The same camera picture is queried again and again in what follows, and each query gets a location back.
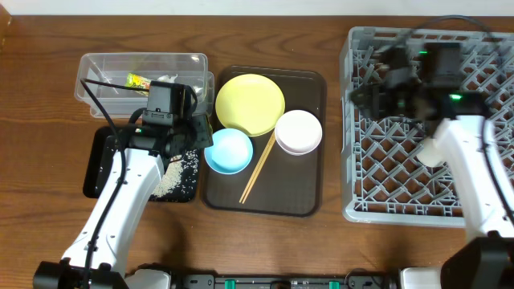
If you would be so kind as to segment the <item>yellow green snack wrapper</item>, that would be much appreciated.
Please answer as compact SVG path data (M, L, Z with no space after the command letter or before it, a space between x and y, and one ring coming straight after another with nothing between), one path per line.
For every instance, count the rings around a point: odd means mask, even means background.
M144 91L137 91L137 93L142 94L143 96L149 95L149 86L151 84L151 79L145 78L140 75L135 75L133 73L129 73L126 78L125 85L131 88L144 88Z

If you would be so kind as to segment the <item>white green cup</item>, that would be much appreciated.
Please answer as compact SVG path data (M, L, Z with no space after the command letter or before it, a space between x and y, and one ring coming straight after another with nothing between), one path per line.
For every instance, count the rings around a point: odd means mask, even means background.
M416 157L423 165L433 168L444 163L443 157L435 147L435 139L426 138L421 142L421 146Z

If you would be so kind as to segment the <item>pile of white rice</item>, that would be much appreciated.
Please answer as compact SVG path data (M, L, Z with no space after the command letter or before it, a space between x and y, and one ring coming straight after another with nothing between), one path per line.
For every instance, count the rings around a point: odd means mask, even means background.
M194 199L198 186L199 153L199 150L191 150L173 157L150 200L185 203Z

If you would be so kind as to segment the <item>white tissue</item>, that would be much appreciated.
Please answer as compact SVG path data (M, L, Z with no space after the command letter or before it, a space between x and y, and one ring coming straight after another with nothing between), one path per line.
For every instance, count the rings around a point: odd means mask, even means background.
M165 83L174 83L177 75L163 75L157 79L157 81Z

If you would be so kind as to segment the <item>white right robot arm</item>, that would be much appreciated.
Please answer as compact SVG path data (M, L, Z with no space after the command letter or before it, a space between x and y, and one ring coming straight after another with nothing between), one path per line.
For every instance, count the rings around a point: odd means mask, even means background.
M405 116L430 126L418 159L447 164L465 218L466 245L441 267L411 267L402 288L511 288L513 188L494 139L485 97L461 88L461 46L428 43L418 73L406 47L380 54L388 70L378 84L352 92L351 101L373 120Z

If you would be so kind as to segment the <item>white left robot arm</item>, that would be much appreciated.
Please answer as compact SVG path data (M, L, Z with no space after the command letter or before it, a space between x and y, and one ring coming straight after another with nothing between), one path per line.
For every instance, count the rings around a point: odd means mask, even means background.
M112 165L76 240L57 263L42 261L34 288L174 288L172 271L155 264L126 274L129 247L149 198L170 163L187 151L213 144L206 115L198 115L194 89L153 80L144 108L117 127L104 118L115 139Z

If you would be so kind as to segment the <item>light blue bowl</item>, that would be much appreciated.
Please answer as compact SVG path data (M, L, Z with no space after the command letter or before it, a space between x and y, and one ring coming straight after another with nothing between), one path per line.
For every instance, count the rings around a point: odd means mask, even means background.
M216 173L240 173L251 162L253 144L250 138L234 128L224 128L213 134L214 144L204 150L206 163Z

